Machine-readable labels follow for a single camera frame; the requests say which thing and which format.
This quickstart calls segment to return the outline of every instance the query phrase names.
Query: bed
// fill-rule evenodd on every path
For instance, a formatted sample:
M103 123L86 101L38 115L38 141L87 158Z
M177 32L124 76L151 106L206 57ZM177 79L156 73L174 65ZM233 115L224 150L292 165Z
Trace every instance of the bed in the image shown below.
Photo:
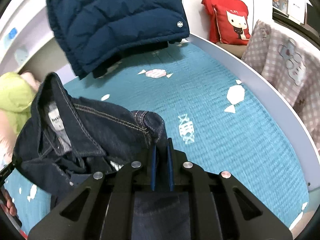
M319 156L310 135L249 66L196 35L188 41L123 59L100 79L89 75L80 81L70 66L57 73L73 97L157 112L176 149L206 171L230 171L289 227L308 203L308 190L320 186L314 175L320 174ZM14 175L6 187L16 199ZM34 221L49 211L49 198L37 191L30 200L41 202ZM24 225L30 214L18 208ZM31 227L23 229L28 233Z

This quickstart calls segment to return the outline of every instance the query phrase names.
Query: contrast stitching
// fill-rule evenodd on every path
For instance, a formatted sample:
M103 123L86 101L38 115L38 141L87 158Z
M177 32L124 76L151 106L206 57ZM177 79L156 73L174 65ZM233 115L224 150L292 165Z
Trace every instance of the contrast stitching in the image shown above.
M139 122L141 123L141 125L143 126L143 127L145 127L145 124L144 124L144 122L143 122L143 118L144 118L144 116L146 115L146 113L147 113L148 111L144 111L141 115L140 115L140 117L139 117Z
M148 133L148 136L149 136L149 145L151 145L151 135L150 135L150 133Z
M125 123L125 124L127 124L127 125L129 125L129 126L133 126L133 127L135 127L135 128L137 128L137 129L139 129L139 130L143 130L143 131L145 131L146 130L146 128L141 128L141 127L139 127L139 126L136 126L135 124L133 124L133 123L130 123L130 122L127 122L127 121L124 121L124 120L121 120L121 119L119 119L119 118L116 118L116 117L114 117L114 116L112 116L112 115L110 115L110 114L106 114L106 113L104 113L104 112L100 112L100 111L98 111L98 110L95 110L94 108L92 108L92 107L89 107L89 106L83 106L83 105L79 105L79 104L74 104L74 106L78 106L78 107L84 107L84 108L87 108L87 109L89 109L89 110L91 110L91 111L93 111L93 112L89 112L89 113L92 113L92 114L95 114L95 113L97 113L97 114L101 114L101 115L104 115L104 116L106 116L106 118L108 117L109 119L115 119L115 120L117 120L117 122L119 122L119 123Z
M49 140L49 138L47 137L47 135L45 134L45 132L44 132L43 134L44 134L44 136L47 138L47 140L49 141L49 143L50 143L52 149L54 150L55 154L57 154L56 151L55 151L55 148L53 147L51 141Z
M42 155L39 154L39 157L42 159L45 158L50 150L52 150L52 146L51 147L49 146L49 148L46 149Z
M146 146L148 147L147 136L148 136L148 133L145 133L145 134L143 135L144 141L146 142Z
M111 119L111 118L108 118L107 116L103 116L103 115L101 115L101 114L92 112L92 111L90 111L90 110L82 109L82 108L80 108L80 107L75 107L75 108L78 109L78 110L80 110L80 111L84 111L84 112L87 112L87 113L95 114L95 115L97 115L97 116L100 116L100 117L109 119L109 120L111 120L111 121L113 121L113 122L117 122L117 123L119 123L119 124L122 124L122 125L124 125L124 126L129 127L129 128L135 129L135 130L137 130L137 131L140 131L140 132L143 132L143 133L148 133L147 131L141 130L141 128L138 129L138 128L136 128L136 127L132 127L132 126L130 126L130 125L127 125L127 124L125 124L125 123L119 122L119 121L117 121L117 120L113 120L113 119Z
M77 116L75 115L75 113L73 112L71 106L69 105L69 102L67 101L67 99L66 99L66 97L65 97L65 95L64 95L64 93L63 93L63 91L62 91L62 88L60 87L59 82L57 82L57 84L58 84L58 86L59 86L59 88L60 88L60 90L61 90L61 93L62 93L62 95L63 95L64 100L66 101L66 103L67 103L67 105L69 106L71 112L73 113L73 116L76 118L76 120L77 120L77 122L78 122L78 124L79 124L79 126L80 126L80 128L81 128L81 130L84 132L84 134L86 135L86 137L87 137L95 146L98 147L98 144L90 137L90 135L89 135L88 132L85 130L85 128L83 127L83 125L81 124L81 122L78 120L78 117L77 117Z
M85 152L78 152L79 153L79 155L83 155L83 156L80 156L80 157L77 157L77 158L82 158L82 157L86 157L86 156L84 156L84 155L86 155L86 154L89 154L89 153L91 153L91 154L97 154L97 152L95 151L95 152L88 152L88 151L85 151Z
M136 113L134 114L134 120L136 121L137 125L138 125L138 122L137 122L137 113L138 111L136 111Z
M141 120L141 116L143 115L143 113L138 117L138 121L139 121L139 123L142 125L142 126L144 126L144 124L142 123L142 120Z

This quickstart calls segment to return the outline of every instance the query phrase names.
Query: navy puffer jacket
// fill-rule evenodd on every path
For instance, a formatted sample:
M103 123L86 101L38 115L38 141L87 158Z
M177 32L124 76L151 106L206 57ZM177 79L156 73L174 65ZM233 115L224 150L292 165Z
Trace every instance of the navy puffer jacket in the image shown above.
M189 36L181 0L47 0L50 26L77 76L139 45Z

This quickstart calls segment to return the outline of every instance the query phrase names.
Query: red pillow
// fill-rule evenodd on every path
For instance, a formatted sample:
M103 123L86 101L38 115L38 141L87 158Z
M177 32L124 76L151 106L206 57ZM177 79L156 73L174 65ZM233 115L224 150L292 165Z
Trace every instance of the red pillow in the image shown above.
M213 10L214 6L223 5L226 8L232 8L233 10L242 11L249 15L247 6L241 0L202 0L201 3L204 5L207 14L211 17L209 41L213 43L217 43L218 41L220 41L216 14Z
M230 10L224 6L214 7L221 43L233 45L247 45L250 39L248 28L248 14Z

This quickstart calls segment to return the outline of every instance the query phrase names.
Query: finger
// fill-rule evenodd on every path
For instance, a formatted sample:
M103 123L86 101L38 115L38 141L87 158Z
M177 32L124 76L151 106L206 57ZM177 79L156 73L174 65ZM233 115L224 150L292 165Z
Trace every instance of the finger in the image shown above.
M10 208L12 208L12 206L13 206L12 199L8 199L7 208L10 209Z
M12 198L10 197L9 192L8 192L7 190L4 191L4 198L5 198L6 200L12 201Z
M17 209L15 207L15 205L13 204L13 206L10 208L9 213L14 217L17 215Z

